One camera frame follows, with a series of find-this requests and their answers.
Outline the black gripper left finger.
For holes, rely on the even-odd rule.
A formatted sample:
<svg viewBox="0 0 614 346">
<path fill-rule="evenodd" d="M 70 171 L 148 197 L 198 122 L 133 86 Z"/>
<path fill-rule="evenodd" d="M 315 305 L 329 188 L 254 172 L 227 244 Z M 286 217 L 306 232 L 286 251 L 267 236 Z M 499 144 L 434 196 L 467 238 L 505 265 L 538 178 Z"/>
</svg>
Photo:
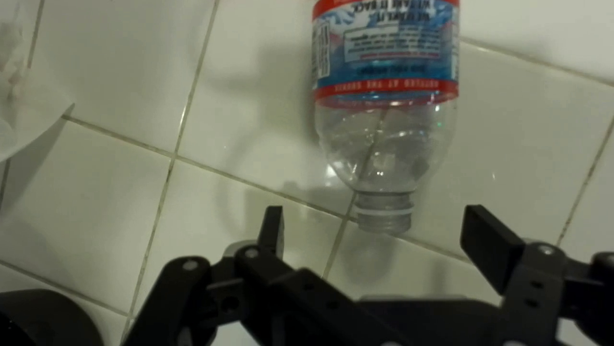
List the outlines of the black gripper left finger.
<svg viewBox="0 0 614 346">
<path fill-rule="evenodd" d="M 283 257 L 284 209 L 269 205 L 254 242 L 227 257 L 238 320 L 260 346 L 359 346 L 359 305 Z"/>
</svg>

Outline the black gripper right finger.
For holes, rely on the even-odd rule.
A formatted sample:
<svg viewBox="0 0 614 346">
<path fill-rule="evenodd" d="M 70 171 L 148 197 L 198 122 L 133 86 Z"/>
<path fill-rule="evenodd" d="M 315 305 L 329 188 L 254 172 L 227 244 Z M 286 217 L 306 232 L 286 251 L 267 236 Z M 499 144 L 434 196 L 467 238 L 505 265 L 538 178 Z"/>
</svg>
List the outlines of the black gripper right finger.
<svg viewBox="0 0 614 346">
<path fill-rule="evenodd" d="M 614 346 L 614 253 L 590 261 L 549 242 L 522 240 L 484 205 L 467 205 L 461 247 L 503 297 L 496 346 L 559 346 L 570 319 L 597 346 Z"/>
</svg>

